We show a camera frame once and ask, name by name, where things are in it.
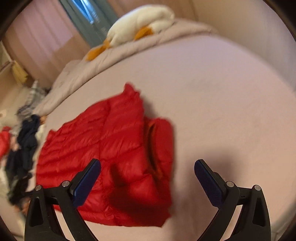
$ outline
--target yellow cloth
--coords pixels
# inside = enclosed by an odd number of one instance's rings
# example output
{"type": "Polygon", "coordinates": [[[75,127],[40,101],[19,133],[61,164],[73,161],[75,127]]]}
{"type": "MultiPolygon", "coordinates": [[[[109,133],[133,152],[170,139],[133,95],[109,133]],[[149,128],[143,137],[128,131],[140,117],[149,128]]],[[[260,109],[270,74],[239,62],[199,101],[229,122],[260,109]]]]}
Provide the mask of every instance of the yellow cloth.
{"type": "Polygon", "coordinates": [[[17,63],[16,61],[13,62],[11,67],[13,77],[17,81],[19,85],[23,85],[26,83],[28,79],[28,73],[17,63]]]}

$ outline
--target plaid shirt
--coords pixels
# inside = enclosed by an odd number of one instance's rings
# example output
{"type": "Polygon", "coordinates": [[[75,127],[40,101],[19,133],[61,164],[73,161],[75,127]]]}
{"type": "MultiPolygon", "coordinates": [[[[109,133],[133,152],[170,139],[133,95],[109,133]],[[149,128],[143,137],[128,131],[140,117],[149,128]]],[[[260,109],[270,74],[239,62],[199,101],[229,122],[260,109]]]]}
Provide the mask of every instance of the plaid shirt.
{"type": "Polygon", "coordinates": [[[45,96],[45,91],[38,86],[38,80],[35,80],[27,96],[26,103],[24,106],[19,108],[16,113],[17,117],[21,121],[28,119],[32,115],[33,110],[44,99],[45,96]]]}

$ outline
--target puffer jacket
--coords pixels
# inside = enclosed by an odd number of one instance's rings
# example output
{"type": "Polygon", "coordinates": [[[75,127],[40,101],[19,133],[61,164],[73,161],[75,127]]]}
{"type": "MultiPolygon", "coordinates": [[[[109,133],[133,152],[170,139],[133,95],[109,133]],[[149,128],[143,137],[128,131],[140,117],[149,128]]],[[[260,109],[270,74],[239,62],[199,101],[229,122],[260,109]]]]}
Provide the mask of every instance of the puffer jacket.
{"type": "Polygon", "coordinates": [[[116,226],[164,224],[171,205],[172,126],[145,117],[140,94],[131,85],[49,132],[38,160],[37,184],[49,188],[71,180],[93,158],[102,169],[78,208],[84,220],[116,226]]]}

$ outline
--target blue gripper pad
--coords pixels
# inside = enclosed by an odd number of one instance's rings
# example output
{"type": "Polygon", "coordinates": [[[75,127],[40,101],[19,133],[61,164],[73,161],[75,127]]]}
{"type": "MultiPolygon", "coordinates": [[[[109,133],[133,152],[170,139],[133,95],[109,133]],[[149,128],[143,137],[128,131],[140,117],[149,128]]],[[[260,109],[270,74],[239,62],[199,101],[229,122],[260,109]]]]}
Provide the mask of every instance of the blue gripper pad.
{"type": "Polygon", "coordinates": [[[214,207],[221,208],[224,202],[223,183],[218,176],[209,168],[204,160],[197,160],[194,164],[194,173],[202,185],[208,199],[214,207]]]}
{"type": "Polygon", "coordinates": [[[79,181],[78,185],[76,186],[73,192],[73,206],[75,208],[82,206],[86,201],[92,187],[94,186],[98,176],[101,172],[101,163],[99,160],[91,161],[93,162],[91,166],[87,166],[87,171],[82,176],[81,180],[79,181]]]}

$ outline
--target mattress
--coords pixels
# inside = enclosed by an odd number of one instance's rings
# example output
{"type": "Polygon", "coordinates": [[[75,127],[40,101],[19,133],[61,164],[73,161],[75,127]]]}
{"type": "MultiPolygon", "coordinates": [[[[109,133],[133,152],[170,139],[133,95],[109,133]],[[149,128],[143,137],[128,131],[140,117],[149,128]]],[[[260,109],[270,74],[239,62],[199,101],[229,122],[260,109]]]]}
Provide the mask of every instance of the mattress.
{"type": "MultiPolygon", "coordinates": [[[[272,228],[296,200],[296,98],[262,59],[218,36],[190,36],[150,48],[98,74],[47,118],[46,133],[88,106],[122,92],[141,91],[147,116],[169,119],[175,133],[172,217],[162,228],[87,222],[100,241],[197,240],[214,217],[194,174],[204,159],[224,180],[262,187],[272,228]]],[[[227,229],[229,237],[239,209],[227,229]]],[[[74,240],[62,214],[67,239],[74,240]]]]}

